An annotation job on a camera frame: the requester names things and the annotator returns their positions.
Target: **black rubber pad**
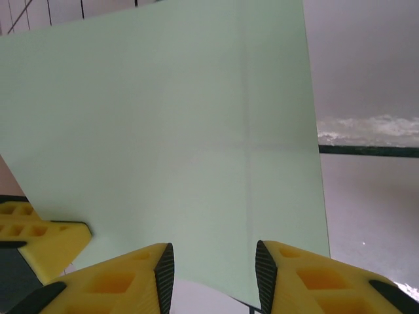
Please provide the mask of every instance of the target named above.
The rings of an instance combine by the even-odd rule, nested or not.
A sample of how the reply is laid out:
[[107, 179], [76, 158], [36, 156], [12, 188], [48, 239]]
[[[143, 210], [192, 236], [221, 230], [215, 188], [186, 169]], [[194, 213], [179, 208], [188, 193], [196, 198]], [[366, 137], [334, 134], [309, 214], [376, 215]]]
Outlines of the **black rubber pad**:
[[274, 303], [276, 275], [278, 267], [263, 241], [259, 240], [256, 246], [256, 280], [259, 289], [262, 313], [270, 314]]
[[24, 241], [0, 241], [0, 312], [5, 313], [42, 283], [18, 248]]
[[169, 314], [175, 280], [173, 245], [167, 244], [155, 268], [158, 304], [161, 314]]
[[387, 301], [394, 305], [402, 314], [418, 314], [419, 303], [405, 294], [399, 288], [383, 283], [379, 280], [370, 280], [369, 284], [377, 290]]
[[25, 196], [14, 196], [14, 195], [0, 195], [0, 204], [6, 203], [7, 201], [26, 201]]
[[58, 281], [39, 288], [24, 298], [7, 314], [40, 314], [66, 287], [65, 283]]

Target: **black edge strip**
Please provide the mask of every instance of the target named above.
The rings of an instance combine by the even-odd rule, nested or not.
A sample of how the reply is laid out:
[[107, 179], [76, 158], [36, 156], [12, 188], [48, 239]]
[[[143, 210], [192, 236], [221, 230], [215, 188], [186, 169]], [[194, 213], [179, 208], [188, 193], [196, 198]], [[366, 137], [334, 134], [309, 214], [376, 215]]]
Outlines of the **black edge strip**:
[[166, 245], [154, 271], [160, 314], [169, 314], [175, 280], [175, 258], [171, 243]]
[[81, 17], [84, 20], [84, 7], [83, 7], [83, 0], [80, 0], [80, 6], [81, 6]]
[[271, 314], [275, 297], [278, 267], [268, 248], [259, 240], [256, 246], [256, 280], [263, 314]]
[[84, 222], [84, 221], [69, 221], [69, 220], [50, 220], [50, 221], [51, 222], [62, 222], [62, 223], [65, 223], [65, 224], [84, 224], [89, 229], [89, 232], [93, 237], [92, 229], [87, 222]]
[[48, 15], [50, 16], [50, 26], [52, 26], [51, 10], [50, 10], [50, 0], [46, 0], [46, 3], [48, 5]]
[[25, 245], [26, 241], [0, 241], [0, 249], [19, 249]]
[[40, 314], [66, 287], [64, 282], [58, 281], [39, 288], [26, 296], [7, 314]]
[[0, 204], [8, 201], [25, 201], [29, 202], [25, 196], [14, 196], [14, 195], [0, 195]]
[[246, 302], [237, 300], [236, 298], [231, 297], [232, 299], [235, 299], [237, 302], [240, 302], [243, 305], [246, 305], [251, 311], [252, 313], [257, 312], [257, 313], [262, 313], [261, 309], [258, 309], [257, 307], [254, 307], [253, 305], [247, 304]]
[[319, 145], [320, 154], [419, 158], [419, 147]]
[[12, 24], [12, 27], [9, 29], [9, 31], [7, 32], [7, 34], [10, 34], [11, 31], [14, 31], [14, 27], [16, 26], [16, 24], [19, 22], [20, 18], [22, 17], [22, 15], [24, 15], [24, 13], [27, 10], [27, 7], [32, 3], [33, 0], [29, 0], [27, 5], [24, 7], [23, 11], [19, 14], [18, 18], [16, 19], [16, 21], [14, 21], [14, 23]]
[[418, 314], [419, 303], [405, 294], [398, 287], [383, 283], [379, 280], [370, 280], [369, 284], [387, 301], [393, 304], [401, 314]]

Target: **paper sheet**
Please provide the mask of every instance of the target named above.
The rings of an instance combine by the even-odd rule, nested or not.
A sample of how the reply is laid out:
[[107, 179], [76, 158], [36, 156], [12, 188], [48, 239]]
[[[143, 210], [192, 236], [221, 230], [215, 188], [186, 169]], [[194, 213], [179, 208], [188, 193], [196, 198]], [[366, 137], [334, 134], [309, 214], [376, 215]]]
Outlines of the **paper sheet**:
[[258, 306], [257, 240], [329, 254], [301, 1], [167, 0], [0, 38], [0, 152], [77, 269], [172, 242]]

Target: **dark wall strip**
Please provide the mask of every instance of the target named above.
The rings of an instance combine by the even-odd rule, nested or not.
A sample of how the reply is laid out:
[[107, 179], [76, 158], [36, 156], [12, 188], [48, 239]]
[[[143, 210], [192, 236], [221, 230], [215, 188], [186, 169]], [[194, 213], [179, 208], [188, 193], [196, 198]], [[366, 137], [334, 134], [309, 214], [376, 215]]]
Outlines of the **dark wall strip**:
[[419, 147], [319, 145], [320, 154], [419, 158]]
[[46, 3], [48, 5], [48, 15], [50, 17], [50, 25], [52, 26], [52, 21], [51, 21], [51, 10], [50, 10], [50, 0], [46, 0]]
[[19, 22], [19, 20], [20, 20], [20, 18], [22, 17], [22, 15], [24, 15], [24, 13], [26, 12], [26, 10], [27, 10], [27, 7], [32, 3], [32, 1], [33, 0], [29, 0], [28, 2], [27, 2], [27, 5], [25, 6], [25, 8], [23, 9], [23, 11], [19, 14], [19, 16], [18, 16], [18, 18], [16, 19], [16, 21], [14, 21], [14, 23], [12, 24], [12, 27], [9, 29], [9, 31], [7, 32], [7, 35], [8, 34], [10, 34], [11, 33], [11, 31], [13, 31], [14, 32], [14, 27], [15, 27], [15, 25], [16, 25], [16, 23], [17, 22]]
[[29, 15], [27, 15], [27, 10], [26, 10], [26, 20], [27, 20], [27, 28], [29, 30], [31, 30], [31, 25], [29, 24]]
[[11, 22], [13, 24], [12, 8], [10, 7], [10, 0], [9, 0], [9, 12], [10, 12], [10, 20], [11, 20]]
[[80, 0], [80, 6], [81, 6], [81, 17], [84, 20], [84, 8], [83, 8], [83, 0]]

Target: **gray surface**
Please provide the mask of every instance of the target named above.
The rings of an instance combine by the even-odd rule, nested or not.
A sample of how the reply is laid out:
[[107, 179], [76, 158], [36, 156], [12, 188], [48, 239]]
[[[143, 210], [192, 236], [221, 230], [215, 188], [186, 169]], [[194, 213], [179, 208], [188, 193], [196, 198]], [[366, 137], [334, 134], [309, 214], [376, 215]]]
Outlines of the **gray surface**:
[[419, 287], [419, 159], [322, 155], [331, 256]]
[[419, 1], [304, 11], [320, 143], [419, 146]]

